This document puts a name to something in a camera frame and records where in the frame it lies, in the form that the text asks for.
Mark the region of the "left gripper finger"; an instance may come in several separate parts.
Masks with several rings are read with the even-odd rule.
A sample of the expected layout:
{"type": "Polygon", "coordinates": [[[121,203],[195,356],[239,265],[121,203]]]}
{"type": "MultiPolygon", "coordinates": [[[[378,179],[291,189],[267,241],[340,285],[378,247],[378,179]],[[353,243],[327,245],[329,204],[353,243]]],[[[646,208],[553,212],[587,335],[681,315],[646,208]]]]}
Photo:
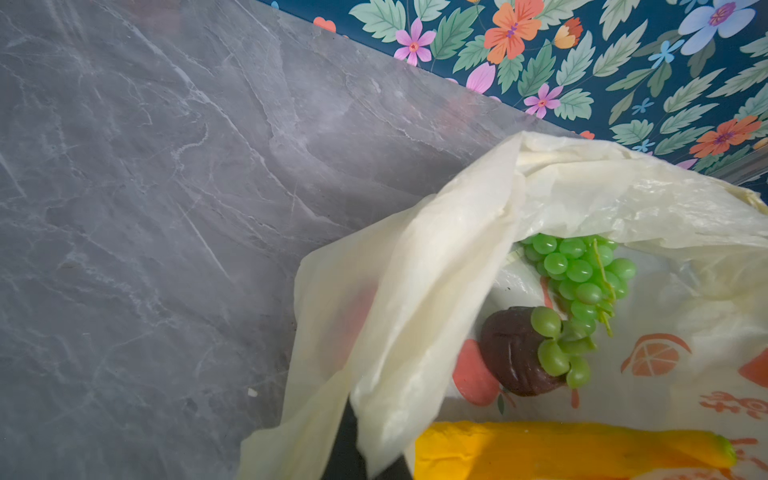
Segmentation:
{"type": "MultiPolygon", "coordinates": [[[[366,480],[366,460],[357,448],[358,421],[351,402],[347,401],[337,430],[322,480],[366,480]]],[[[412,480],[404,455],[400,455],[376,480],[412,480]]]]}

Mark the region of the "cream plastic bag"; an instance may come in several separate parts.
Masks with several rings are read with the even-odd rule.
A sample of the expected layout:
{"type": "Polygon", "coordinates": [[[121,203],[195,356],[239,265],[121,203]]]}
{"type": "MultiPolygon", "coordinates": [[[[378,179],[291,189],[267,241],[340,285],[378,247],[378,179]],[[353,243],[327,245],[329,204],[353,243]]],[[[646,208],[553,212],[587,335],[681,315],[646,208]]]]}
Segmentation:
{"type": "Polygon", "coordinates": [[[306,256],[294,312],[282,420],[243,441],[241,479],[320,478],[346,409],[367,476],[438,419],[708,430],[745,441],[737,475],[767,475],[766,206],[618,144],[506,139],[439,193],[306,256]],[[577,394],[474,406],[452,378],[460,350],[493,310],[542,300],[513,250],[537,233],[604,236],[637,274],[577,394]]]}

